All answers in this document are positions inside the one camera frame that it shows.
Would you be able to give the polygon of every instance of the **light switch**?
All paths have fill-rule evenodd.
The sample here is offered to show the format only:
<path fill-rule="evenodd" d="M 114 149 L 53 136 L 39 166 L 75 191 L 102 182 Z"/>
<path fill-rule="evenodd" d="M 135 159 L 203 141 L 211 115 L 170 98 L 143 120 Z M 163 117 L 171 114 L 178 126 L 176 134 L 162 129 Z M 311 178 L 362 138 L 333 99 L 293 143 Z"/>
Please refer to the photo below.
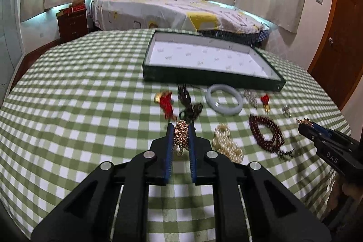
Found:
<path fill-rule="evenodd" d="M 317 3 L 323 4 L 323 0 L 316 0 Z"/>

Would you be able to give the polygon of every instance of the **wooden door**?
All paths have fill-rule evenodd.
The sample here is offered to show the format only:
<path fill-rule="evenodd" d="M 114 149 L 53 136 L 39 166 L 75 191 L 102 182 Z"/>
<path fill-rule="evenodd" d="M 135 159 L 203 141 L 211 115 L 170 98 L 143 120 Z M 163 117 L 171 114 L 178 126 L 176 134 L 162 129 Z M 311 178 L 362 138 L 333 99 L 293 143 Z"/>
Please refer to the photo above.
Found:
<path fill-rule="evenodd" d="M 363 0 L 333 0 L 308 72 L 341 110 L 363 73 Z"/>

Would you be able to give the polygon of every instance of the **door frame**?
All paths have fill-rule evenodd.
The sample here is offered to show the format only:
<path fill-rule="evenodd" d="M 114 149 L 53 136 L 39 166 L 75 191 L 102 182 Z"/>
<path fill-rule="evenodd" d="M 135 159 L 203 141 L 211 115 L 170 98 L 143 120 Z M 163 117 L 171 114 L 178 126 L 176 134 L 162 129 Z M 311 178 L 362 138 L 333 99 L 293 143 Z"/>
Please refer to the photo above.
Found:
<path fill-rule="evenodd" d="M 330 8 L 330 13 L 329 13 L 329 17 L 328 17 L 328 22 L 326 23 L 323 37 L 320 41 L 318 49 L 316 50 L 315 56 L 310 64 L 309 68 L 307 69 L 308 73 L 310 73 L 310 74 L 312 73 L 313 68 L 315 67 L 315 65 L 320 57 L 320 54 L 324 48 L 324 45 L 326 44 L 326 41 L 328 39 L 329 31 L 331 29 L 331 24 L 333 23 L 333 18 L 334 18 L 335 9 L 336 9 L 336 3 L 337 3 L 337 0 L 332 0 L 332 2 L 331 2 L 331 8 Z M 344 106 L 347 104 L 347 102 L 349 101 L 353 92 L 355 91 L 359 81 L 361 80 L 362 76 L 363 76 L 363 67 L 361 68 L 355 83 L 353 84 L 351 90 L 346 95 L 344 101 L 342 102 L 342 104 L 340 104 L 340 106 L 338 106 L 339 110 L 342 110 L 344 108 Z"/>

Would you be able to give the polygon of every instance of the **dark beaded necklace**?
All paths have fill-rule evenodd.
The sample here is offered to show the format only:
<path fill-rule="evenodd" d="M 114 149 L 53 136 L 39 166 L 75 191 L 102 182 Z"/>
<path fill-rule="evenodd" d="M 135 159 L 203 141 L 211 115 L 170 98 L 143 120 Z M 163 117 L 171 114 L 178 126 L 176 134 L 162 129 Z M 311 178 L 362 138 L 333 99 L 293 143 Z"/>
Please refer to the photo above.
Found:
<path fill-rule="evenodd" d="M 250 114 L 248 121 L 252 134 L 255 137 L 257 144 L 262 149 L 270 153 L 277 153 L 278 156 L 284 160 L 290 160 L 293 157 L 294 150 L 285 152 L 280 149 L 281 146 L 285 144 L 285 139 L 281 132 L 281 129 L 276 123 L 272 121 L 272 119 L 265 116 L 256 116 Z M 258 128 L 259 124 L 268 127 L 272 131 L 273 136 L 271 140 L 265 140 L 260 129 Z"/>
<path fill-rule="evenodd" d="M 185 110 L 179 113 L 179 119 L 186 121 L 186 123 L 191 124 L 197 120 L 199 114 L 203 110 L 202 103 L 192 104 L 190 99 L 190 94 L 186 89 L 186 85 L 178 85 L 178 98 Z"/>

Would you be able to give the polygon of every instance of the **white bangle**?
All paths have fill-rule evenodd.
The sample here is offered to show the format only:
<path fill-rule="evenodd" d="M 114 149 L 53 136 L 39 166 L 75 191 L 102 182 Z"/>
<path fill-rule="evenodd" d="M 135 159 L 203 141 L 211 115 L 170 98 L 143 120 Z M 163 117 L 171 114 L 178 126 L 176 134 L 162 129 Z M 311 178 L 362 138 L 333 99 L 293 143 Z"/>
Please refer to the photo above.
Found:
<path fill-rule="evenodd" d="M 223 90 L 229 93 L 230 95 L 234 96 L 235 99 L 237 100 L 238 106 L 233 108 L 221 106 L 212 98 L 212 92 L 215 92 L 216 90 Z M 206 102 L 214 111 L 221 113 L 222 115 L 228 115 L 228 116 L 239 114 L 243 108 L 243 98 L 241 94 L 233 87 L 227 86 L 225 84 L 214 84 L 211 87 L 209 87 L 206 91 Z"/>

